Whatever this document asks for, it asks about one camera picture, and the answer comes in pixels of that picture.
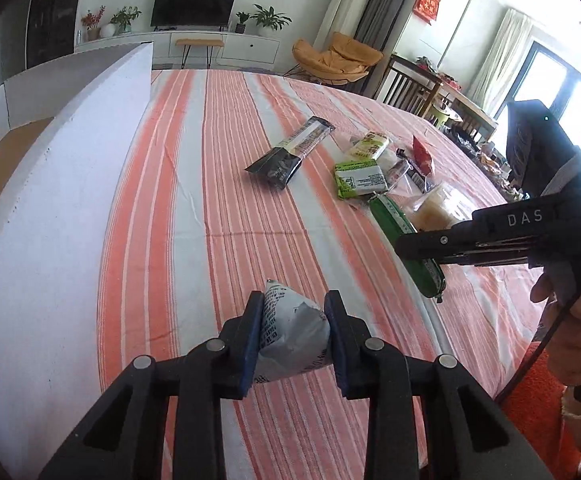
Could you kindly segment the white blue small snack packet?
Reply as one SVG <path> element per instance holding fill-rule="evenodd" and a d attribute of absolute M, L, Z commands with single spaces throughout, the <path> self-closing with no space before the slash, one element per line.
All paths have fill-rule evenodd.
<path fill-rule="evenodd" d="M 258 384 L 301 375 L 331 364 L 330 326 L 313 300 L 267 280 L 258 360 Z"/>

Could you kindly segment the dark green snack bar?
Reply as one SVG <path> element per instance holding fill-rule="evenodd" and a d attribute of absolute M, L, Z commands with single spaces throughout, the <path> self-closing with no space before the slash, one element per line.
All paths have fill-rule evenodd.
<path fill-rule="evenodd" d="M 447 280 L 435 259 L 421 256 L 417 252 L 413 245 L 413 235 L 417 231 L 412 222 L 397 203 L 385 194 L 371 196 L 367 204 L 419 292 L 440 304 Z"/>

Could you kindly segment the bread loaf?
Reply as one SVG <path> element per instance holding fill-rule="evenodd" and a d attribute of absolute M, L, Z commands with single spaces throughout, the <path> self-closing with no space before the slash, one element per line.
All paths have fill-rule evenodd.
<path fill-rule="evenodd" d="M 477 205 L 453 185 L 441 183 L 428 193 L 411 198 L 405 216 L 419 232 L 446 230 L 473 218 Z"/>

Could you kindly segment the dark brown sausage stick pack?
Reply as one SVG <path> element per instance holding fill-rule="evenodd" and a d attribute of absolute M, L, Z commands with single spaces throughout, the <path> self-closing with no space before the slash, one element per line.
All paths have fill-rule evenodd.
<path fill-rule="evenodd" d="M 423 194 L 428 193 L 432 189 L 432 183 L 428 180 L 428 177 L 424 175 L 424 172 L 417 167 L 414 160 L 406 155 L 403 148 L 397 148 L 395 154 L 397 157 L 404 159 L 405 162 L 409 164 L 409 169 L 406 170 L 406 175 L 419 189 L 419 192 Z"/>

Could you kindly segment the red snack packet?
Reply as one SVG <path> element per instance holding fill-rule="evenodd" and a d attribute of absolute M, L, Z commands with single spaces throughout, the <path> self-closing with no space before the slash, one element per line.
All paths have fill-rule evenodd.
<path fill-rule="evenodd" d="M 427 150 L 426 145 L 421 143 L 417 136 L 413 136 L 412 151 L 417 168 L 425 177 L 432 177 L 433 170 L 435 169 L 435 166 L 433 166 L 433 158 Z"/>

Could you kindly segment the green white snack packet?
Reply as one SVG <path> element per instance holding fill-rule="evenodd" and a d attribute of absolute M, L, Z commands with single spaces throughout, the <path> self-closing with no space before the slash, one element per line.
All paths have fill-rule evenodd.
<path fill-rule="evenodd" d="M 333 167 L 337 196 L 341 200 L 358 198 L 388 190 L 388 184 L 383 170 L 375 160 L 351 160 L 339 162 Z"/>

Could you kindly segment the long black clear snack pack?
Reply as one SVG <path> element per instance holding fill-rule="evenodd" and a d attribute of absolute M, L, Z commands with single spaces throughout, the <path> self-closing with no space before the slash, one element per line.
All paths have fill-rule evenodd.
<path fill-rule="evenodd" d="M 248 166 L 246 171 L 274 188 L 284 190 L 304 159 L 335 129 L 336 127 L 328 120 L 311 116 L 291 136 L 273 146 L 266 154 Z"/>

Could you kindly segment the yellow cream cracker pack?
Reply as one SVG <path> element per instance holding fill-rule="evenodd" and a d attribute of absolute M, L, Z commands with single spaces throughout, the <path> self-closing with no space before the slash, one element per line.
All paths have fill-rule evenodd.
<path fill-rule="evenodd" d="M 377 160 L 389 148 L 390 139 L 383 133 L 370 131 L 364 136 L 351 136 L 345 160 Z"/>

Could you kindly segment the clear bag brown biscuits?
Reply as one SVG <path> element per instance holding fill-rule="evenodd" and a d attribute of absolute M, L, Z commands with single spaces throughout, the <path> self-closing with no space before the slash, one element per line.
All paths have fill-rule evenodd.
<path fill-rule="evenodd" d="M 383 152 L 377 159 L 377 165 L 383 171 L 387 183 L 387 191 L 392 191 L 400 179 L 412 169 L 409 159 L 397 156 L 394 152 Z"/>

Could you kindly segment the striped orange white tablecloth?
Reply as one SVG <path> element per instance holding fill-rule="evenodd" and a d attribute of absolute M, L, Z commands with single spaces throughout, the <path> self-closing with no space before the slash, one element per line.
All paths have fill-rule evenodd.
<path fill-rule="evenodd" d="M 236 70 L 155 70 L 105 238 L 97 297 L 100 383 L 134 358 L 182 356 L 243 312 L 267 280 L 322 301 L 332 289 L 409 356 L 454 354 L 489 393 L 511 378 L 539 324 L 524 266 L 449 266 L 438 304 L 420 295 L 369 211 L 339 200 L 333 166 L 351 136 L 413 136 L 435 180 L 477 208 L 487 177 L 423 119 L 345 91 Z M 284 190 L 246 168 L 311 116 L 335 131 Z"/>

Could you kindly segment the white sheer curtain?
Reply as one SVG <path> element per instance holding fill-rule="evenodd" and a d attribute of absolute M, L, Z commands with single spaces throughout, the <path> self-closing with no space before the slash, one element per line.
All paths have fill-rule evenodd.
<path fill-rule="evenodd" d="M 469 87 L 469 98 L 491 117 L 502 104 L 525 58 L 532 29 L 533 23 L 527 14 L 508 8 Z"/>

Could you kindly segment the white tv cabinet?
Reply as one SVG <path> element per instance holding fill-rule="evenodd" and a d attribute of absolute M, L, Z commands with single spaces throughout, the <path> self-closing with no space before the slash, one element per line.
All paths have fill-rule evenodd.
<path fill-rule="evenodd" d="M 173 67 L 256 68 L 272 72 L 281 43 L 276 39 L 236 32 L 129 32 L 85 41 L 85 52 L 125 44 L 152 44 L 153 64 Z"/>

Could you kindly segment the small potted plant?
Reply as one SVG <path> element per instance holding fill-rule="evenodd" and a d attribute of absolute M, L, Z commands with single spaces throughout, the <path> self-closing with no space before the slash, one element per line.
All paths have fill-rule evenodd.
<path fill-rule="evenodd" d="M 236 34 L 243 34 L 246 30 L 246 25 L 251 18 L 248 12 L 237 12 L 236 13 L 237 24 L 235 25 Z"/>

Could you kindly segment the black tall cabinet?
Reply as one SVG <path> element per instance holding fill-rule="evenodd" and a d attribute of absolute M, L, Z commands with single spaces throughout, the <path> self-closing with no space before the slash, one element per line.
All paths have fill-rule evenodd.
<path fill-rule="evenodd" d="M 74 52 L 79 0 L 30 0 L 26 31 L 26 67 Z"/>

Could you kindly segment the red wall hanging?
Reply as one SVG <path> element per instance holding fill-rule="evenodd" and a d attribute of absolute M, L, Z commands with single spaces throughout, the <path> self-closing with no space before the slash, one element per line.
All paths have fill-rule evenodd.
<path fill-rule="evenodd" d="M 440 0 L 417 0 L 415 10 L 418 15 L 427 22 L 438 18 Z"/>

